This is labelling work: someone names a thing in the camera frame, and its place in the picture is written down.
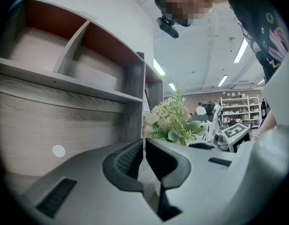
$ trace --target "white round sticker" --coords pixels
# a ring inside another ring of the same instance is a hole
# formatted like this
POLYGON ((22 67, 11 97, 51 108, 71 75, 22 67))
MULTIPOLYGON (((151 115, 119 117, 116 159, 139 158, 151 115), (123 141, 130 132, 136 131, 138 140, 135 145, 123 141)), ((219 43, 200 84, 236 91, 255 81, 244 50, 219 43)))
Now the white round sticker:
POLYGON ((58 158, 61 158, 65 155, 65 149, 61 145, 53 146, 52 152, 58 158))

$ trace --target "person in white shirt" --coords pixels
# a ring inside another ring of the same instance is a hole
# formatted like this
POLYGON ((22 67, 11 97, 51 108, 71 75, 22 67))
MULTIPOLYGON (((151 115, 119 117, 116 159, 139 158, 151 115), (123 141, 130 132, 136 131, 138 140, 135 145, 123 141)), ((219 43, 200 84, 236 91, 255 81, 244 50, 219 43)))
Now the person in white shirt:
POLYGON ((196 114, 197 114, 197 115, 205 115, 205 114, 207 114, 206 109, 201 106, 202 103, 199 102, 198 105, 199 105, 199 106, 196 108, 196 114))
POLYGON ((215 130, 215 133, 219 132, 218 120, 219 120, 219 116, 220 116, 220 114, 219 114, 220 110, 221 110, 220 105, 217 102, 215 102, 215 107, 214 107, 213 112, 212 112, 214 115, 213 121, 212 121, 212 132, 215 130))

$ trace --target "ceiling air vent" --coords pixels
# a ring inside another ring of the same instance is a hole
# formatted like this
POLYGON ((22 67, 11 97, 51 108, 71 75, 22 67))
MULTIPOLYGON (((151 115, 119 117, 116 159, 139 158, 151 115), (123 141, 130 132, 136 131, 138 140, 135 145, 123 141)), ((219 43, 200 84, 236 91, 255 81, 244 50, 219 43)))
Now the ceiling air vent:
POLYGON ((232 87, 233 90, 249 90, 250 88, 252 88, 252 83, 251 82, 236 83, 232 87))

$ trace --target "black headset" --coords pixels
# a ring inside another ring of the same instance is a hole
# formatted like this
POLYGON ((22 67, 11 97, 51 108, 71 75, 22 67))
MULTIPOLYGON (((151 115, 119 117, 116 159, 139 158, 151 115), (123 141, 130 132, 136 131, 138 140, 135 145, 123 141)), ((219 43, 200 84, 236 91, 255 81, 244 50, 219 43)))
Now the black headset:
POLYGON ((163 15, 162 17, 157 18, 159 28, 173 38, 178 38, 178 31, 174 28, 174 23, 178 23, 184 27, 189 27, 191 25, 188 19, 178 19, 177 15, 172 13, 169 7, 166 7, 166 0, 155 0, 155 4, 163 15))

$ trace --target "shelf divider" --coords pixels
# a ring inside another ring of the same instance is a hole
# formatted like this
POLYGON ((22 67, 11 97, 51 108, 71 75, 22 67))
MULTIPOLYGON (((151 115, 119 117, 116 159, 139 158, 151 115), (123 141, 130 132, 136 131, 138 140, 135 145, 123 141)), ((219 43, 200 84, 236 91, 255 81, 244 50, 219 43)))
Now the shelf divider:
POLYGON ((69 40, 69 42, 63 49, 63 52, 60 55, 53 72, 66 75, 68 67, 70 66, 71 60, 77 49, 77 46, 80 44, 81 39, 83 38, 89 24, 90 20, 87 20, 69 40))
POLYGON ((57 88, 69 92, 107 99, 116 102, 140 102, 143 99, 133 97, 115 90, 105 89, 89 82, 84 82, 63 74, 50 72, 37 67, 23 68, 20 63, 0 58, 0 74, 37 83, 43 86, 57 88))

